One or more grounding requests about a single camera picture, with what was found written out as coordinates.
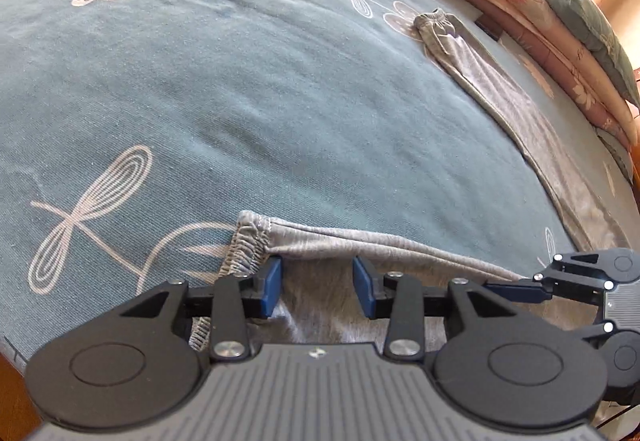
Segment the pink floral folded quilt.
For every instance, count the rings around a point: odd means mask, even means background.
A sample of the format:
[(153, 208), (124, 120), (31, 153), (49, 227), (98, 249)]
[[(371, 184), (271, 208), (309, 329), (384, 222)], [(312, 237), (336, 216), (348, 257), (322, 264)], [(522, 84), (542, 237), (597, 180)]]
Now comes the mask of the pink floral folded quilt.
[(510, 34), (591, 123), (610, 132), (626, 148), (638, 144), (638, 126), (627, 101), (546, 0), (467, 1)]

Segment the blue floral bed sheet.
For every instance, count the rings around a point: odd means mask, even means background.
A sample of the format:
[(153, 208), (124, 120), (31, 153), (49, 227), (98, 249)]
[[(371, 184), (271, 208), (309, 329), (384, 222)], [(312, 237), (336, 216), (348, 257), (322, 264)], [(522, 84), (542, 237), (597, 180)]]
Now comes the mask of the blue floral bed sheet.
[(591, 194), (597, 248), (639, 245), (620, 143), (474, 0), (1, 0), (1, 353), (153, 286), (285, 259), (256, 333), (380, 341), (350, 257), (425, 282), (531, 276), (575, 249), (523, 146), (414, 26), (456, 18)]

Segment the grey sweatpants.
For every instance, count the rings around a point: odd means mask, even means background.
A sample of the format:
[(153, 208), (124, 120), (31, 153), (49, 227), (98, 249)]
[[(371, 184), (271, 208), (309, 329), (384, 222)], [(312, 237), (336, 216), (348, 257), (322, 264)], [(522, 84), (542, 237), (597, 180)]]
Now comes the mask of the grey sweatpants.
[(408, 26), (262, 27), (266, 42), (237, 48), (192, 105), (174, 168), (189, 222), (163, 250), (207, 282), (283, 257), (274, 335), (380, 335), (346, 274), (359, 253), (436, 284), (639, 244), (630, 185), (585, 120), (553, 130), (521, 66), (456, 16)]

